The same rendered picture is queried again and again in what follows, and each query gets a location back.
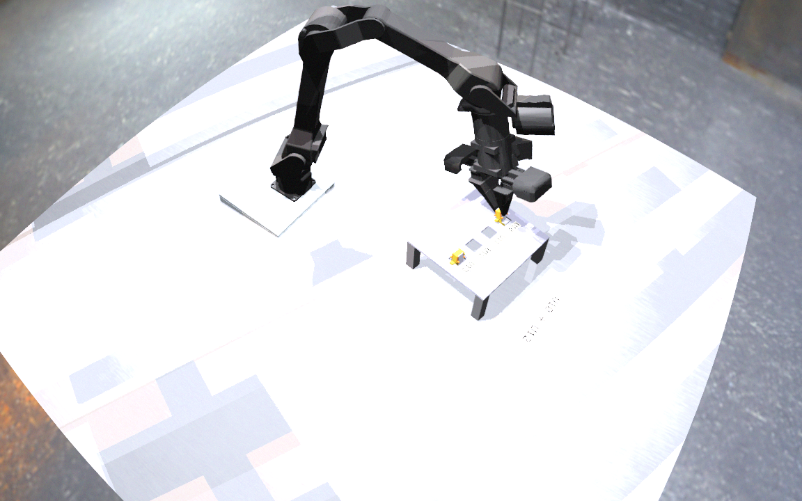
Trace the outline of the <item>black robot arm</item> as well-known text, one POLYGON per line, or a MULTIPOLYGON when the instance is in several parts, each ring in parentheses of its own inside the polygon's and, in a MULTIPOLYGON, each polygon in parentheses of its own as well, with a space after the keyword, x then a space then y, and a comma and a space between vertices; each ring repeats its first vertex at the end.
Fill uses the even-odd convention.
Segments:
POLYGON ((551 96, 518 95, 517 84, 496 61, 452 47, 382 4, 320 7, 298 35, 303 69, 294 126, 269 168, 276 177, 270 187, 292 202, 316 183, 310 167, 327 139, 329 125, 321 124, 320 110, 332 54, 367 39, 378 39, 445 77, 462 97, 457 111, 471 112, 477 138, 504 139, 509 118, 517 134, 555 136, 551 96))

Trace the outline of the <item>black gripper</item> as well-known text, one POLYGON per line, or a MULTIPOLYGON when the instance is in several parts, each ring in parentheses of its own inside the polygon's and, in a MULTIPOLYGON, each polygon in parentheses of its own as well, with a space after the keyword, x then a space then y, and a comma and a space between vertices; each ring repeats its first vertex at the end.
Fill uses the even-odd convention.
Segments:
MULTIPOLYGON (((475 136, 475 135, 474 135, 475 136)), ((551 187, 551 174, 534 167, 512 167, 512 143, 515 134, 498 141, 484 141, 475 136, 471 145, 459 145, 443 158, 445 170, 458 174, 461 165, 469 166, 469 183, 474 185, 493 210, 509 212, 515 195, 524 202, 537 202, 551 187), (502 180, 499 185, 499 180, 502 180)))

